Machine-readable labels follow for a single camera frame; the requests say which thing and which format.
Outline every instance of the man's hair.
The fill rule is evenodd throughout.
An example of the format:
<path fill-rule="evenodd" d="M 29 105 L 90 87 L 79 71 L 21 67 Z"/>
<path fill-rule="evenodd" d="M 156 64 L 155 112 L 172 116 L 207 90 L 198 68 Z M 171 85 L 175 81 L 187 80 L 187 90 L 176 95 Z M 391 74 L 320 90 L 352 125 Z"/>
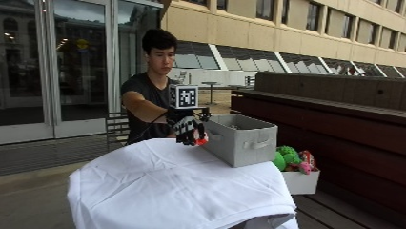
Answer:
<path fill-rule="evenodd" d="M 171 47 L 178 49 L 178 39 L 168 32 L 162 29 L 148 30 L 143 37 L 143 49 L 150 54 L 151 49 L 156 48 L 159 50 L 167 50 Z"/>

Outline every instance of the dark t-shirt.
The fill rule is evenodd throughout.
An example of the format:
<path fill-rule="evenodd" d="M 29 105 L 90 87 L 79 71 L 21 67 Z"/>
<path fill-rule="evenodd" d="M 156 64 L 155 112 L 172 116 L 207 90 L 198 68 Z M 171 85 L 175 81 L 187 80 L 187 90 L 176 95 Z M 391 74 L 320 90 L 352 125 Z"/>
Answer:
<path fill-rule="evenodd" d="M 162 108 L 170 107 L 170 84 L 176 84 L 178 82 L 168 78 L 167 88 L 160 90 L 150 80 L 150 76 L 147 73 L 140 73 L 134 75 L 122 85 L 122 95 L 127 92 L 138 92 L 140 93 L 146 100 L 152 102 L 155 105 Z M 140 142 L 143 140 L 148 140 L 152 138 L 164 138 L 167 137 L 172 129 L 168 124 L 164 123 L 152 123 L 151 127 L 150 123 L 142 121 L 131 111 L 127 110 L 128 116 L 128 125 L 130 125 L 130 136 L 127 143 L 132 144 Z"/>

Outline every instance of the gray storage bin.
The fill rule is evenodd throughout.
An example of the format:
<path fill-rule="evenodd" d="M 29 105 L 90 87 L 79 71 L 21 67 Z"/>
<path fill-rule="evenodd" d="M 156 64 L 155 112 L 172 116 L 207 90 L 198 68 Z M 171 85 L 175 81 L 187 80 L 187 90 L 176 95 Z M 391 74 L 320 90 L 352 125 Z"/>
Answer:
<path fill-rule="evenodd" d="M 278 125 L 242 114 L 218 114 L 204 127 L 208 134 L 206 149 L 232 167 L 275 159 Z"/>

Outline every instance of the white box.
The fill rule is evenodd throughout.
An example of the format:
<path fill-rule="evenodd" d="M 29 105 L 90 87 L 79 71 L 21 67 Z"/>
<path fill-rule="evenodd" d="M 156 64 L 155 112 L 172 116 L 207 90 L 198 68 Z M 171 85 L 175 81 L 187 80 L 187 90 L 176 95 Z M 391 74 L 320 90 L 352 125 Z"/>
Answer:
<path fill-rule="evenodd" d="M 232 167 L 271 162 L 275 159 L 279 131 L 276 124 L 242 114 L 218 114 L 204 123 L 204 129 L 208 135 L 206 149 Z"/>
<path fill-rule="evenodd" d="M 283 172 L 283 175 L 292 195 L 316 193 L 320 170 L 312 171 L 309 175 L 302 172 Z"/>

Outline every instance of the stuffed toy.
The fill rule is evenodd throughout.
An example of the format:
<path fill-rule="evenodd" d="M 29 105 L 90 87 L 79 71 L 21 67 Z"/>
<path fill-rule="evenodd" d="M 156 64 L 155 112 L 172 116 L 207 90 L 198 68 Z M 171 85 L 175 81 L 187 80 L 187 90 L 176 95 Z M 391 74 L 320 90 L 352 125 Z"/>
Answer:
<path fill-rule="evenodd" d="M 315 157 L 312 155 L 312 153 L 307 150 L 307 151 L 302 151 L 300 152 L 300 157 L 302 159 L 309 163 L 311 167 L 312 167 L 312 170 L 316 171 L 317 168 L 316 168 L 316 160 L 315 160 Z"/>
<path fill-rule="evenodd" d="M 283 172 L 300 171 L 309 175 L 315 164 L 311 164 L 309 160 L 305 161 L 304 158 L 308 159 L 311 156 L 309 151 L 303 151 L 300 154 L 291 146 L 282 146 L 278 148 L 276 159 L 272 162 Z"/>
<path fill-rule="evenodd" d="M 303 172 L 303 174 L 307 174 L 307 175 L 311 174 L 312 166 L 309 165 L 308 162 L 305 162 L 305 161 L 302 162 L 302 163 L 299 164 L 299 167 L 300 167 L 300 171 Z"/>
<path fill-rule="evenodd" d="M 296 150 L 290 146 L 278 148 L 276 159 L 272 161 L 282 171 L 290 167 L 298 167 L 303 160 L 299 157 Z"/>
<path fill-rule="evenodd" d="M 286 162 L 284 156 L 282 155 L 282 153 L 279 151 L 276 152 L 276 159 L 272 162 L 275 162 L 276 166 L 279 167 L 279 169 L 282 171 L 286 170 L 287 162 Z"/>

